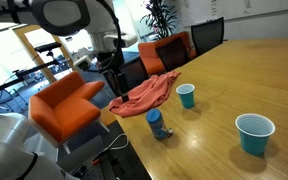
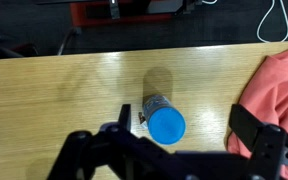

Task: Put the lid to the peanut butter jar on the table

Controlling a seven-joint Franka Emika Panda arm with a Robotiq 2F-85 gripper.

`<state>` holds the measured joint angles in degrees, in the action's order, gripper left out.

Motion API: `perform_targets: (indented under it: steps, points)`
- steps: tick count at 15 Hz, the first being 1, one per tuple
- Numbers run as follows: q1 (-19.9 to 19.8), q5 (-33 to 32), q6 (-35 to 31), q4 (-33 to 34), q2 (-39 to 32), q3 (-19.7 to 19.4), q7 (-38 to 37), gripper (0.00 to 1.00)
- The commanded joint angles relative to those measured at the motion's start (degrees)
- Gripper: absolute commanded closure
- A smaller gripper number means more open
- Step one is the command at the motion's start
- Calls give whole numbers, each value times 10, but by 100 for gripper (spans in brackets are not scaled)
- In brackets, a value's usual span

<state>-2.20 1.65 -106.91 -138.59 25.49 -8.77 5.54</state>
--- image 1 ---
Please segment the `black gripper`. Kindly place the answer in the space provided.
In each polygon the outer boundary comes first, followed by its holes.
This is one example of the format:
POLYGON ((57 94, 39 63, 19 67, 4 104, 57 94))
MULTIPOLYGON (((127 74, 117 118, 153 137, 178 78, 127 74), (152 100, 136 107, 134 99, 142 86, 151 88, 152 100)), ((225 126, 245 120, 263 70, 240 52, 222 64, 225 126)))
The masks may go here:
POLYGON ((114 94, 122 97, 123 102, 129 100, 126 76, 121 71, 106 70, 103 75, 114 94))

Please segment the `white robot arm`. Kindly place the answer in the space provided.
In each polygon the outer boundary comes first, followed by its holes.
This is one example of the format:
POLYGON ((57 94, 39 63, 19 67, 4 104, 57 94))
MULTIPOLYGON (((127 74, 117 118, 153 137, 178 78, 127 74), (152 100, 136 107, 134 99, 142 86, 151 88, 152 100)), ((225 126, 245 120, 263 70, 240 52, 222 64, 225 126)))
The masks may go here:
MULTIPOLYGON (((108 12, 114 24, 118 23, 105 0, 10 0, 7 10, 12 17, 28 11, 32 14, 30 24, 36 23, 53 35, 66 36, 89 28, 98 5, 108 12)), ((25 150, 23 132, 27 129, 23 115, 0 114, 0 180, 80 180, 44 154, 25 150)))

